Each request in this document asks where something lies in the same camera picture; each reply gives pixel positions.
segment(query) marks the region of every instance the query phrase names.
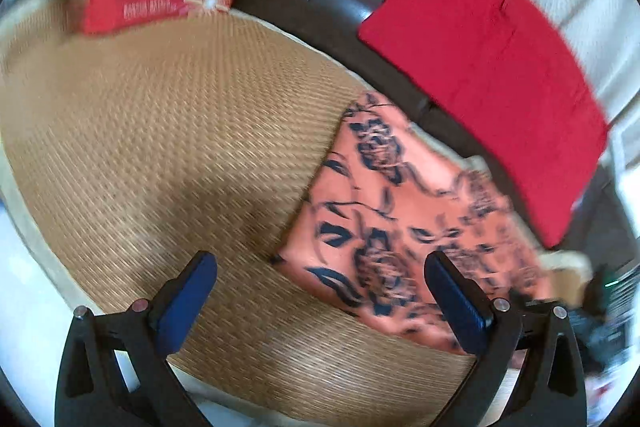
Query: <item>floral fabric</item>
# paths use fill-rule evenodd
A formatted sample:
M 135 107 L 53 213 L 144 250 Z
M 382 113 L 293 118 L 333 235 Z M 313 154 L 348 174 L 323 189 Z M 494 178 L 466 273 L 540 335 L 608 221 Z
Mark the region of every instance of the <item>floral fabric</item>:
M 382 333 L 460 352 L 424 281 L 438 248 L 490 298 L 511 287 L 550 297 L 533 245 L 488 175 L 431 150 L 396 106 L 365 93 L 344 112 L 273 264 Z

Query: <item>blue pad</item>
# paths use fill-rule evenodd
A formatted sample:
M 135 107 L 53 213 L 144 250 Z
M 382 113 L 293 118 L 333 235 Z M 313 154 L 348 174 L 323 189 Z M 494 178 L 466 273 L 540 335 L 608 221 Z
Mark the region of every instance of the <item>blue pad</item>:
M 156 349 L 162 357 L 180 350 L 191 325 L 216 283 L 217 275 L 216 258 L 207 252 L 158 320 Z
M 464 279 L 452 264 L 450 267 L 456 270 L 456 273 L 451 274 L 437 255 L 429 254 L 424 264 L 427 286 L 462 349 L 472 355 L 481 355 L 487 346 L 490 320 L 482 317 L 465 295 L 465 290 L 470 289 L 467 283 L 476 283 Z

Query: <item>black floral pattern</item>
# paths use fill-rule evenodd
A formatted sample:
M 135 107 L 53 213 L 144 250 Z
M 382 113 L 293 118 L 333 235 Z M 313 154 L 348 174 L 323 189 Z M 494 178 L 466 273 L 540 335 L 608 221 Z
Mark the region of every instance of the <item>black floral pattern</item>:
M 402 146 L 391 126 L 380 118 L 371 118 L 366 123 L 351 123 L 349 128 L 358 138 L 358 152 L 367 169 L 380 172 L 394 185 L 401 184 Z
M 472 203 L 469 205 L 469 211 L 472 216 L 483 219 L 488 214 L 495 212 L 498 208 L 495 200 L 484 185 L 484 179 L 478 171 L 468 171 L 469 192 L 473 197 Z
M 425 256 L 442 250 L 489 298 L 510 287 L 533 295 L 543 273 L 531 266 L 532 251 L 502 219 L 509 209 L 484 172 L 457 169 L 442 186 L 442 176 L 406 161 L 413 137 L 408 122 L 403 126 L 397 113 L 382 109 L 389 105 L 369 93 L 343 114 L 339 133 L 350 145 L 337 140 L 322 165 L 322 190 L 310 190 L 305 203 L 315 227 L 307 229 L 315 259 L 304 266 L 305 284 L 310 273 L 314 291 L 321 283 L 320 295 L 346 313 L 367 320 L 373 314 L 381 330 L 394 325 L 397 334 L 428 345 L 433 334 L 439 348 L 459 351 L 441 309 L 422 287 Z M 443 165 L 438 161 L 433 155 L 436 169 Z M 372 180 L 365 168 L 381 178 Z M 370 186 L 363 187 L 364 180 Z M 415 201 L 395 200 L 397 194 L 414 194 Z M 287 267 L 279 256 L 273 263 Z
M 415 301 L 415 281 L 385 230 L 371 229 L 363 247 L 353 253 L 353 260 L 358 283 L 373 303 L 374 314 L 390 315 L 396 306 Z

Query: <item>bamboo mat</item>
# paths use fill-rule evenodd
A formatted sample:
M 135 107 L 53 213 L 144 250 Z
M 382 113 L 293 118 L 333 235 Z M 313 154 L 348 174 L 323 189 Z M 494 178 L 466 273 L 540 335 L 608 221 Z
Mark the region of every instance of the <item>bamboo mat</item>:
M 0 22 L 0 131 L 70 283 L 120 311 L 212 251 L 218 283 L 173 364 L 297 419 L 433 419 L 470 357 L 369 330 L 267 262 L 361 85 L 228 14 L 104 38 L 67 19 L 64 0 L 23 0 Z

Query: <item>black mount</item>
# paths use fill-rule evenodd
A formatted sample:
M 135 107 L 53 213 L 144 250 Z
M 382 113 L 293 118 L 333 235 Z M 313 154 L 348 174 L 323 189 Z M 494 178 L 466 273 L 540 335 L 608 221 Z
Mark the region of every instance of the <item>black mount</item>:
M 509 300 L 490 301 L 441 251 L 427 256 L 424 275 L 461 346 L 478 356 L 432 427 L 476 427 L 518 349 L 527 349 L 524 365 L 504 412 L 492 425 L 586 425 L 580 353 L 561 303 L 526 303 L 516 292 Z
M 217 265 L 198 252 L 154 299 L 94 315 L 78 306 L 66 338 L 56 390 L 56 427 L 210 427 L 169 367 L 215 284 Z M 129 353 L 140 381 L 130 393 L 115 351 Z

